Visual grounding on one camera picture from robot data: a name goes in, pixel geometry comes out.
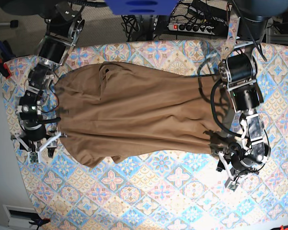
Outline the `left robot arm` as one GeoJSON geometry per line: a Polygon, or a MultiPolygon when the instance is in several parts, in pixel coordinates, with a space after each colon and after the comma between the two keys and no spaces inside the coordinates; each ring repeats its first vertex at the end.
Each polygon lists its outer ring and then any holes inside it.
{"type": "Polygon", "coordinates": [[[261,16],[258,9],[259,2],[255,0],[228,1],[228,36],[218,65],[221,78],[212,87],[210,95],[214,121],[222,131],[239,139],[217,151],[219,162],[216,169],[227,172],[225,187],[232,191],[252,174],[258,174],[271,154],[264,123],[257,113],[264,97],[257,83],[258,66],[252,54],[256,49],[266,60],[261,41],[270,17],[261,16]],[[234,112],[240,114],[241,134],[225,127],[216,115],[215,94],[219,86],[226,90],[234,112]]]}

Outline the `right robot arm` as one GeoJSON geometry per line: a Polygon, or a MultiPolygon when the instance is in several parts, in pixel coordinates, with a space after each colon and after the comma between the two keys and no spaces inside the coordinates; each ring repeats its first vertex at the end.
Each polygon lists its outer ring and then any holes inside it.
{"type": "Polygon", "coordinates": [[[55,71],[62,66],[75,47],[84,26],[80,10],[73,10],[73,0],[42,0],[36,6],[45,19],[47,30],[38,46],[38,63],[28,74],[24,96],[19,98],[16,115],[22,129],[13,139],[25,150],[30,163],[40,163],[43,150],[53,157],[61,132],[47,131],[46,125],[58,123],[60,117],[46,119],[43,107],[53,91],[55,71]]]}

